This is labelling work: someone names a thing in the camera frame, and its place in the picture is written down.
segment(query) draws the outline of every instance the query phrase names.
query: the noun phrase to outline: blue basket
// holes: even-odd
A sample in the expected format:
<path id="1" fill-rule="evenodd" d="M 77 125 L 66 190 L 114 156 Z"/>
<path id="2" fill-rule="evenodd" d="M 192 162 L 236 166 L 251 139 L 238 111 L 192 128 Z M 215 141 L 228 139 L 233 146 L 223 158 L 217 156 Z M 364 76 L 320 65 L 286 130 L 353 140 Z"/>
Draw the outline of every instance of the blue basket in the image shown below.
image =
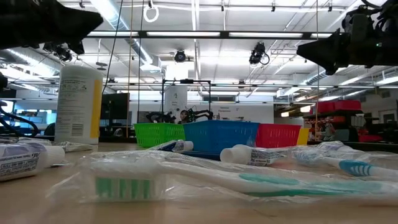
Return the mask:
<path id="1" fill-rule="evenodd" d="M 220 153 L 237 144 L 254 145 L 259 123 L 243 121 L 199 121 L 184 124 L 185 139 L 193 150 Z"/>

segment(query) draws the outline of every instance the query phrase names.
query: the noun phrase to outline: green basket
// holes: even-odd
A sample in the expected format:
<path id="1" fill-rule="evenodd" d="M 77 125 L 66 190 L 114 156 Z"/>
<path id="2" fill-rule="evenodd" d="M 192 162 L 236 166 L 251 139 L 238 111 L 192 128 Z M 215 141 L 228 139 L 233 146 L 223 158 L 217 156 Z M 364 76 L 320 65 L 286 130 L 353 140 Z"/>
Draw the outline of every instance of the green basket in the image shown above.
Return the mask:
<path id="1" fill-rule="evenodd" d="M 182 124 L 140 123 L 135 124 L 134 129 L 137 143 L 141 147 L 157 146 L 171 140 L 185 140 Z"/>

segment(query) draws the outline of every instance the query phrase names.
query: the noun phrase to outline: red basket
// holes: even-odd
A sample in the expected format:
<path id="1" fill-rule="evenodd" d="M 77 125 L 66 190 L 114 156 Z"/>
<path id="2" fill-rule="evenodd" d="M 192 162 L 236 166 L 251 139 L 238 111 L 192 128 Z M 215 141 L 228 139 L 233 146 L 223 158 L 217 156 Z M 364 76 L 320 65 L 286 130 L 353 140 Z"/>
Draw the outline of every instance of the red basket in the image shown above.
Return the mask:
<path id="1" fill-rule="evenodd" d="M 256 147 L 275 148 L 297 145 L 300 125 L 260 124 Z"/>

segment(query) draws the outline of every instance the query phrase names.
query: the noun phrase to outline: white cap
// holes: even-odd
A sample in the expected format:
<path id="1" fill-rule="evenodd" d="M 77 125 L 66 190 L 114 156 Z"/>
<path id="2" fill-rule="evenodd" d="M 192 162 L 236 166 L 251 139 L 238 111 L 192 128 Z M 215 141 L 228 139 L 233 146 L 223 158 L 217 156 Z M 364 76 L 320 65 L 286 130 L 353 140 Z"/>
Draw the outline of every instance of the white cap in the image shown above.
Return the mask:
<path id="1" fill-rule="evenodd" d="M 222 150 L 220 160 L 222 162 L 246 165 L 250 161 L 250 152 L 239 147 L 226 148 Z"/>
<path id="2" fill-rule="evenodd" d="M 193 142 L 184 141 L 184 151 L 191 151 L 193 149 Z"/>
<path id="3" fill-rule="evenodd" d="M 61 146 L 44 146 L 44 147 L 47 150 L 47 160 L 45 161 L 45 167 L 50 167 L 64 160 L 65 151 Z"/>

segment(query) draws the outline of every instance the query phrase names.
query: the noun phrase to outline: wooden table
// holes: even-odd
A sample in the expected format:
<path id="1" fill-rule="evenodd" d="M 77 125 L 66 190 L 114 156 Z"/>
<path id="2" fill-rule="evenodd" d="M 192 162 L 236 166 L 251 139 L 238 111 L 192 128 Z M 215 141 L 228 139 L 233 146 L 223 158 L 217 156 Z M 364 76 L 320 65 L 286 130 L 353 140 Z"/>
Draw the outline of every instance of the wooden table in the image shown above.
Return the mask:
<path id="1" fill-rule="evenodd" d="M 99 151 L 135 149 L 134 144 L 99 145 Z M 71 152 L 70 162 L 91 153 Z M 322 201 L 254 205 L 225 198 L 191 198 L 145 203 L 63 203 L 46 191 L 68 177 L 63 168 L 0 183 L 0 223 L 397 223 L 397 203 Z"/>

